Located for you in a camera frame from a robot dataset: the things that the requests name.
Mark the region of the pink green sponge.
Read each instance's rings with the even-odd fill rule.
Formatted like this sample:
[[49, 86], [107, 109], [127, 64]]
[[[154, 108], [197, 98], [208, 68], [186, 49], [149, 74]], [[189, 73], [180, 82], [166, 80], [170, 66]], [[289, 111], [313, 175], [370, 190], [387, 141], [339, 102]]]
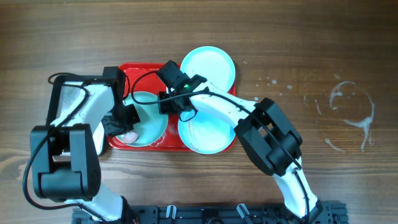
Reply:
[[138, 139], [138, 137], [139, 135], [137, 133], [131, 131], [124, 134], [121, 141], [126, 144], [132, 144]]

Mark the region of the light blue plate top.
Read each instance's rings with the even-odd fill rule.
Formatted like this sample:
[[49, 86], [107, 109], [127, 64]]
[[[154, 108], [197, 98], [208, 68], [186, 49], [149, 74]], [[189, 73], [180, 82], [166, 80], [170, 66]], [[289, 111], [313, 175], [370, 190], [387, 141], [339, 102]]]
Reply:
[[232, 58], [217, 47], [203, 46], [189, 52], [182, 60], [180, 69], [189, 77], [205, 77], [218, 89], [228, 92], [236, 78]]

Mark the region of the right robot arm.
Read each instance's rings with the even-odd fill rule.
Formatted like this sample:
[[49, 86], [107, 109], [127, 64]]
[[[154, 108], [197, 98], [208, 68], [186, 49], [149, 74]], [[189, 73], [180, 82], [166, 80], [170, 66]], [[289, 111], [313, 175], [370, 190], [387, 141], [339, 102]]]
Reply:
[[161, 108], [204, 112], [229, 124], [251, 162], [275, 179], [285, 207], [305, 223], [314, 221], [318, 198], [303, 172], [302, 137], [274, 101], [238, 98], [200, 75], [189, 77], [172, 60], [156, 75], [169, 90], [159, 99]]

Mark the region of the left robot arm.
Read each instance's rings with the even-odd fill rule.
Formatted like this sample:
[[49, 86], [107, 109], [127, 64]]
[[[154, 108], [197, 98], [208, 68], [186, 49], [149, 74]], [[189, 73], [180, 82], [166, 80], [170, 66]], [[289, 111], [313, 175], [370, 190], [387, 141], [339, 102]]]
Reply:
[[93, 134], [127, 133], [139, 122], [133, 105], [123, 103], [126, 74], [105, 67], [101, 76], [60, 72], [48, 77], [52, 96], [44, 126], [30, 133], [25, 167], [25, 199], [41, 210], [78, 207], [100, 223], [137, 223], [127, 200], [101, 182]]

